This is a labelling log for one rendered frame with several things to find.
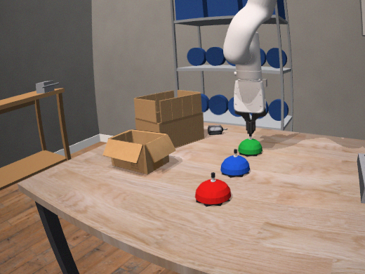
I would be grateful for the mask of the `blue bell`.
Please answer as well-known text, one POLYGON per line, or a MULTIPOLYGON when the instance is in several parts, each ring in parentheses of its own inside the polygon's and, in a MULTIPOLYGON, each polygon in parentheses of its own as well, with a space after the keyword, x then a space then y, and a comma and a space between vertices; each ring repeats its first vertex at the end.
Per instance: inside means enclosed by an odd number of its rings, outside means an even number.
POLYGON ((248 161, 237 155, 237 149, 234 149, 234 155, 226 158, 220 168, 222 175, 232 177, 242 177, 244 174, 249 174, 250 166, 248 161))

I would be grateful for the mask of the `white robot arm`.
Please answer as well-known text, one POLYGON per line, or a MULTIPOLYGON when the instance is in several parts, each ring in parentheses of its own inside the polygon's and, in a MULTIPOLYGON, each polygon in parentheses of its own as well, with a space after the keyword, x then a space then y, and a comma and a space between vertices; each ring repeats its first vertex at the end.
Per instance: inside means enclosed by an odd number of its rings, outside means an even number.
POLYGON ((259 34, 256 31, 272 17, 276 2, 277 0, 248 0, 230 23, 223 54, 229 63, 236 65, 234 75, 240 80, 260 79, 264 87, 267 87, 267 79, 262 78, 259 34))

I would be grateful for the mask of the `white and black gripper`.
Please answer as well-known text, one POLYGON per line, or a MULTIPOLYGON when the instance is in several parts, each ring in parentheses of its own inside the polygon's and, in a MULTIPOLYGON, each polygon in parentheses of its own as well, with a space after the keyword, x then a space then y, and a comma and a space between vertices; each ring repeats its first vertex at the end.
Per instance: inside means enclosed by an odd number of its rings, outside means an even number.
POLYGON ((265 90, 260 79, 255 81, 238 79, 235 81, 234 113, 244 118, 247 134, 253 134, 256 130, 256 120, 267 114, 265 109, 265 90), (252 118, 250 118, 249 113, 252 113, 252 118))

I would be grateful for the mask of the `red dome bell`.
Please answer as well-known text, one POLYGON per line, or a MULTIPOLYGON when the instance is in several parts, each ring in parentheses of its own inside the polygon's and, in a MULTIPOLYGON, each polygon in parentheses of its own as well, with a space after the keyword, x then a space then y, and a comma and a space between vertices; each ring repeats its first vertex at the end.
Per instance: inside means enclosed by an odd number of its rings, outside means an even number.
POLYGON ((204 181, 196 189, 196 202, 203 203, 206 207, 215 205, 221 206, 223 202, 230 201, 230 187, 221 180, 215 179, 215 173, 211 173, 211 178, 204 181))

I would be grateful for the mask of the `green dome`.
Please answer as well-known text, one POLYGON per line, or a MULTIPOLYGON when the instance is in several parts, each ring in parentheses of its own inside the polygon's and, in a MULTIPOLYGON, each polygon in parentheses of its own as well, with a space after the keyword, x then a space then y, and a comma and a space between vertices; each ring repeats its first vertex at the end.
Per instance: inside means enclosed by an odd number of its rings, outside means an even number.
POLYGON ((239 144, 239 154, 245 155, 246 157, 257 156, 262 154, 262 145, 256 139, 251 138, 252 134, 249 134, 250 138, 245 139, 239 144))

